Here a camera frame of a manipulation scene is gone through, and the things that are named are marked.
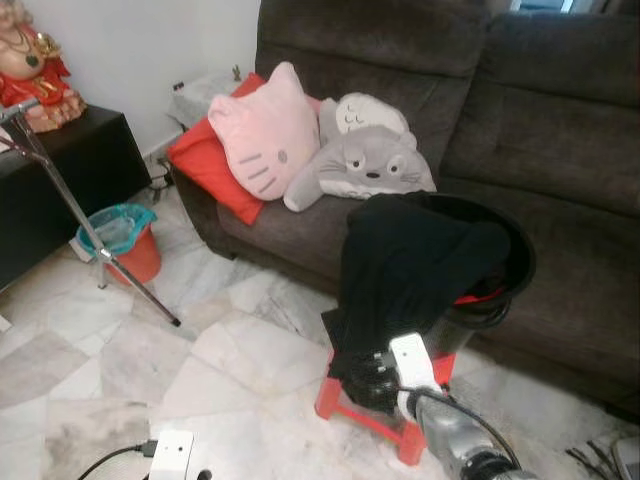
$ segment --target white wall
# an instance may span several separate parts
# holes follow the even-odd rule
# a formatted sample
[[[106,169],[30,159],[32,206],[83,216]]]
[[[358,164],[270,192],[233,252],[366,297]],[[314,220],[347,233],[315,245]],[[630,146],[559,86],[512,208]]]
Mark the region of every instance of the white wall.
[[[202,53],[209,68],[253,71],[260,0],[196,0]]]
[[[164,113],[171,86],[207,69],[199,0],[23,1],[35,28],[62,46],[71,85],[124,112],[143,154],[179,132]]]

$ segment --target tripod stand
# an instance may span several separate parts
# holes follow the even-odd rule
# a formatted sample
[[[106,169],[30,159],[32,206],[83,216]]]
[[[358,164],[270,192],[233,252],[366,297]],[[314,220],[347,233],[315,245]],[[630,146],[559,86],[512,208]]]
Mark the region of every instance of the tripod stand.
[[[37,161],[42,165],[45,172],[49,175],[49,178],[53,182],[54,186],[67,203],[67,206],[73,213],[73,215],[78,220],[78,223],[84,228],[89,235],[89,239],[94,247],[97,260],[100,264],[100,283],[98,284],[99,288],[105,288],[107,286],[107,276],[106,276],[106,265],[111,265],[115,268],[124,278],[126,278],[134,288],[142,294],[147,300],[149,300],[152,304],[154,304],[158,310],[162,312],[162,314],[166,317],[167,321],[170,322],[173,326],[179,327],[180,320],[176,318],[173,313],[171,313],[161,302],[158,300],[142,283],[138,281],[136,277],[131,274],[119,261],[118,259],[109,251],[109,249],[105,246],[104,242],[100,239],[95,229],[91,226],[89,219],[82,211],[82,208],[78,204],[77,200],[69,190],[64,178],[60,175],[60,172],[51,161],[49,156],[47,155],[46,150],[40,143],[40,140],[31,129],[27,120],[24,118],[24,112],[26,112],[29,108],[38,105],[37,99],[26,100],[25,102],[14,105],[11,108],[5,109],[0,112],[0,125],[9,125],[13,127],[13,130],[17,130],[17,132],[24,137],[25,143],[28,146],[22,146],[18,143],[15,143],[11,140],[7,140],[0,136],[0,143],[8,146],[12,150],[16,150],[23,157],[29,158]]]

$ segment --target sofa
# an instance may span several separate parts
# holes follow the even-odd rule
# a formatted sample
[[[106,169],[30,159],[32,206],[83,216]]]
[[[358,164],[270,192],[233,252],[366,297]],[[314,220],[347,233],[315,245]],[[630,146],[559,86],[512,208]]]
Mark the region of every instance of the sofa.
[[[263,0],[256,71],[268,77],[282,60],[316,98],[360,91],[399,108],[440,192],[524,227],[537,273],[483,334],[490,353],[524,352],[540,360],[534,374],[638,414],[637,18],[491,19],[473,0]],[[336,291],[359,201],[325,196],[300,214],[270,202],[248,227],[174,179],[213,251]]]

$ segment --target teal plastic bag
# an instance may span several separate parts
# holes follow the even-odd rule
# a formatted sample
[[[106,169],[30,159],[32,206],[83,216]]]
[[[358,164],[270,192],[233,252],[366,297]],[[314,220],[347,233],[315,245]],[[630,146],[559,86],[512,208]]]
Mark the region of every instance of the teal plastic bag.
[[[107,250],[117,256],[129,252],[140,232],[157,219],[154,212],[142,205],[122,203],[94,213],[89,217],[89,223]],[[78,228],[76,240],[87,253],[95,256],[95,248],[84,228]]]

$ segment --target red bucket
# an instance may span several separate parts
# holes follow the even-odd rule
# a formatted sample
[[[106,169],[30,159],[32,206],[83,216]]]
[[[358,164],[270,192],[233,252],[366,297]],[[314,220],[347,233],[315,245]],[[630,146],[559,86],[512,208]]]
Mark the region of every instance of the red bucket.
[[[117,255],[118,261],[136,277],[141,283],[151,281],[160,271],[162,259],[160,251],[156,245],[156,240],[151,231],[151,225],[147,225],[136,238],[136,243],[127,253]],[[107,265],[107,270],[120,283],[130,285],[129,280],[124,278],[111,265]]]

